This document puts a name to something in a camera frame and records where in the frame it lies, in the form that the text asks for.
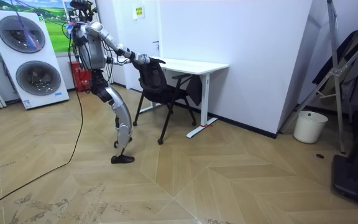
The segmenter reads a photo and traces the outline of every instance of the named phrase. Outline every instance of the herringbone floor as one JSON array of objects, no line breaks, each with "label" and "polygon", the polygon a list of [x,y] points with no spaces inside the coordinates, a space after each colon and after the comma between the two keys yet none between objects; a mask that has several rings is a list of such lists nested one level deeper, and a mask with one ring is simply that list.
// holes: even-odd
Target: herringbone floor
[{"label": "herringbone floor", "polygon": [[[134,115],[140,95],[115,88]],[[70,158],[80,127],[70,96],[30,111],[21,104],[0,110],[0,197]],[[334,121],[313,145],[221,121],[187,139],[190,115],[176,107],[159,146],[161,107],[134,128],[126,152],[136,161],[112,165],[114,114],[96,96],[80,97],[84,128],[73,161],[0,202],[0,223],[358,223],[358,205],[330,191]]]}]

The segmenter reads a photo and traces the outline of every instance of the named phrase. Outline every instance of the washing machine door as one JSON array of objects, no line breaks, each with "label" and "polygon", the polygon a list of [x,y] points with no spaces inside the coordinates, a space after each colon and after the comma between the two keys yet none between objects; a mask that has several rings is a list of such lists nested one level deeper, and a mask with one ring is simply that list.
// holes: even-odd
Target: washing machine door
[{"label": "washing machine door", "polygon": [[20,19],[17,16],[3,18],[0,21],[0,37],[10,48],[27,54],[38,52],[45,45],[42,29],[22,16]]},{"label": "washing machine door", "polygon": [[57,69],[48,63],[29,61],[16,72],[19,86],[33,95],[45,96],[55,92],[61,83]]}]

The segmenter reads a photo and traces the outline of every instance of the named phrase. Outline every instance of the green landscape poster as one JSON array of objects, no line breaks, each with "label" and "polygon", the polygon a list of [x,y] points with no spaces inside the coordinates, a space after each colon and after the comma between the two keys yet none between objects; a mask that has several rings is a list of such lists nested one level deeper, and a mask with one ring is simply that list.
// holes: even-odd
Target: green landscape poster
[{"label": "green landscape poster", "polygon": [[20,2],[23,2],[22,5],[15,0],[12,1],[13,6],[11,0],[0,0],[0,10],[13,11],[16,8],[19,12],[42,14],[55,53],[67,52],[68,39],[64,36],[62,27],[58,25],[65,22],[65,6],[70,8],[67,0],[20,0]]}]

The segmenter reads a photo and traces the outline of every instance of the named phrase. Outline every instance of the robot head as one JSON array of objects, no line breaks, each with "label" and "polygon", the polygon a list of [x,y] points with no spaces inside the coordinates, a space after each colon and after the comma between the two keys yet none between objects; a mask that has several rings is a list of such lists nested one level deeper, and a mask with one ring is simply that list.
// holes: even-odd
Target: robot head
[{"label": "robot head", "polygon": [[70,17],[77,17],[81,22],[91,22],[96,8],[92,9],[92,2],[87,0],[72,0],[70,6],[73,10]]}]

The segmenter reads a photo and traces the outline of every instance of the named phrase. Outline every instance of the washing machine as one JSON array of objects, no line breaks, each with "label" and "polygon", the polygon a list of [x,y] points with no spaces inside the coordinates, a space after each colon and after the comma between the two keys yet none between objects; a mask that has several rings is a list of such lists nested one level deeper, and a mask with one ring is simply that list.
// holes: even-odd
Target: washing machine
[{"label": "washing machine", "polygon": [[0,11],[0,55],[24,107],[68,100],[44,19],[31,12],[18,14],[20,18],[15,11]]}]

